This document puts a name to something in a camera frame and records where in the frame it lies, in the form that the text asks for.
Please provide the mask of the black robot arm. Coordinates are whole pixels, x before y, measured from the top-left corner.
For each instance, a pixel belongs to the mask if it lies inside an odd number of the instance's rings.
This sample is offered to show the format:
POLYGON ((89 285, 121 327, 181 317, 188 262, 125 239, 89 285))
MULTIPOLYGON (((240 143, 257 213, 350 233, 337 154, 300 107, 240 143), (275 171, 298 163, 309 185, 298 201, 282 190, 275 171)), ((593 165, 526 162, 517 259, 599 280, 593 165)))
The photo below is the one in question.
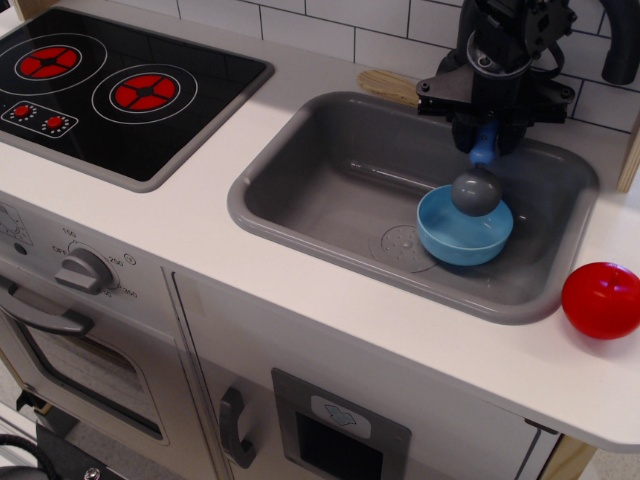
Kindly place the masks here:
POLYGON ((503 155, 535 124, 564 122, 575 92, 556 80, 564 65, 558 41, 575 19, 565 1, 464 2, 455 48, 416 86, 419 114, 450 122, 464 153, 492 121, 503 155))

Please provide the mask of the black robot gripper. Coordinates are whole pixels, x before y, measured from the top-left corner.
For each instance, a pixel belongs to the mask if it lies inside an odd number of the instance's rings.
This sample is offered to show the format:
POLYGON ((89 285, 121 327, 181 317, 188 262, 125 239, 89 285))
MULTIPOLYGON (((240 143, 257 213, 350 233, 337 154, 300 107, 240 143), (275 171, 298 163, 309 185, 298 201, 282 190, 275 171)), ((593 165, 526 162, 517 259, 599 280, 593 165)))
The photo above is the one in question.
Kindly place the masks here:
POLYGON ((416 85, 418 111, 451 121, 458 150, 470 152, 478 130, 493 119, 500 122, 501 156, 518 147, 530 126, 565 121, 575 91, 547 73, 532 70, 529 56, 501 64, 474 39, 467 41, 463 52, 462 65, 450 71, 440 69, 416 85))

